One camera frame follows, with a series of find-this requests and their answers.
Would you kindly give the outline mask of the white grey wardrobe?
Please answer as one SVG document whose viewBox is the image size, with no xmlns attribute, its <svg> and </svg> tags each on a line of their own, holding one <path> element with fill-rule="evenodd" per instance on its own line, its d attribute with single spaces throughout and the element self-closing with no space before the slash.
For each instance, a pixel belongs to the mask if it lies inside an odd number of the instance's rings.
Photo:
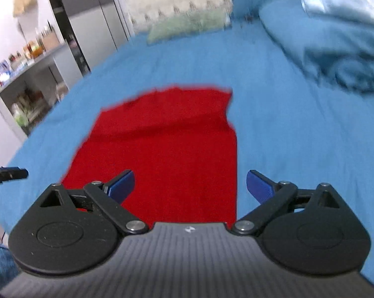
<svg viewBox="0 0 374 298">
<path fill-rule="evenodd" d="M 83 75 L 130 36 L 118 0 L 49 0 L 59 30 Z"/>
</svg>

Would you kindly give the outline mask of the green folded cloth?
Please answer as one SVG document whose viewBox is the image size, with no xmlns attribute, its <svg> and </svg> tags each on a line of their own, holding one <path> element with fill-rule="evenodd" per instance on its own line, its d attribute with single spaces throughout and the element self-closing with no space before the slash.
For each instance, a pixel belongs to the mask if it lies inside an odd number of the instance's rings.
<svg viewBox="0 0 374 298">
<path fill-rule="evenodd" d="M 147 43 L 154 44 L 174 38 L 218 31 L 231 25 L 226 9 L 207 9 L 175 15 L 154 24 L 147 36 Z"/>
</svg>

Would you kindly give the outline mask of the blue bed sheet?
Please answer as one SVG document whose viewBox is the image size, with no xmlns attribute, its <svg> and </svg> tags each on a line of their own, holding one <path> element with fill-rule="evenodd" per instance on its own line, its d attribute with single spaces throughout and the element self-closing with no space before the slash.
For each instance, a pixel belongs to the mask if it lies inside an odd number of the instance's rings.
<svg viewBox="0 0 374 298">
<path fill-rule="evenodd" d="M 245 176 L 259 170 L 300 186 L 331 183 L 372 239 L 363 269 L 374 283 L 374 94 L 319 85 L 260 22 L 148 45 L 137 36 L 79 81 L 12 159 L 26 180 L 0 186 L 9 231 L 46 186 L 58 181 L 99 111 L 150 89 L 213 83 L 231 88 L 237 134 L 237 214 L 256 206 Z"/>
</svg>

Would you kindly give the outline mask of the wicker basket on desk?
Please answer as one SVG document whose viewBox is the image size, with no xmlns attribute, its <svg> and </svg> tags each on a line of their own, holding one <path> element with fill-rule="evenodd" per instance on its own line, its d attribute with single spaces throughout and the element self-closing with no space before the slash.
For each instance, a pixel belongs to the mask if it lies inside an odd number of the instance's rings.
<svg viewBox="0 0 374 298">
<path fill-rule="evenodd" d="M 55 32 L 49 32 L 42 35 L 43 47 L 46 51 L 57 48 L 60 44 L 57 34 Z"/>
</svg>

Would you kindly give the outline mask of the red knit garment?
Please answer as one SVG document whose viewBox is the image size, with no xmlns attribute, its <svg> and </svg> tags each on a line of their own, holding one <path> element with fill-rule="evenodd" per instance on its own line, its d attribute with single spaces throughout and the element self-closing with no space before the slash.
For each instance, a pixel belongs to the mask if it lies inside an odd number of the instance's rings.
<svg viewBox="0 0 374 298">
<path fill-rule="evenodd" d="M 228 89 L 152 91 L 100 112 L 62 182 L 81 188 L 125 170 L 135 176 L 123 207 L 148 225 L 236 220 L 237 137 Z"/>
</svg>

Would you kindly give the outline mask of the blue long bolster pillow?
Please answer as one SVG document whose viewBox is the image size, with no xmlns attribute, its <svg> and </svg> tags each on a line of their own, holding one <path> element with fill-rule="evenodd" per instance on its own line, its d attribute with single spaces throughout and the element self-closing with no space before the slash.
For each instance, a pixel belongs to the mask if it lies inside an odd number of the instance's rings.
<svg viewBox="0 0 374 298">
<path fill-rule="evenodd" d="M 374 26 L 310 15 L 301 0 L 272 0 L 259 18 L 268 35 L 319 85 L 374 94 Z"/>
</svg>

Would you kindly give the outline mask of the white desk shelf unit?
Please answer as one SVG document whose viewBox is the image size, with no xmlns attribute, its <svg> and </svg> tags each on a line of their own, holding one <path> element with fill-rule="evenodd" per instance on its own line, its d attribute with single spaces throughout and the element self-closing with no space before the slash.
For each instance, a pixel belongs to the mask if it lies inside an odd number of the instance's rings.
<svg viewBox="0 0 374 298">
<path fill-rule="evenodd" d="M 64 84 L 71 90 L 83 75 L 67 43 L 43 53 L 28 63 L 0 87 L 0 114 L 20 142 L 25 142 L 29 133 L 12 115 L 11 107 L 17 97 L 30 89 L 43 94 L 49 107 L 55 103 L 56 86 Z"/>
</svg>

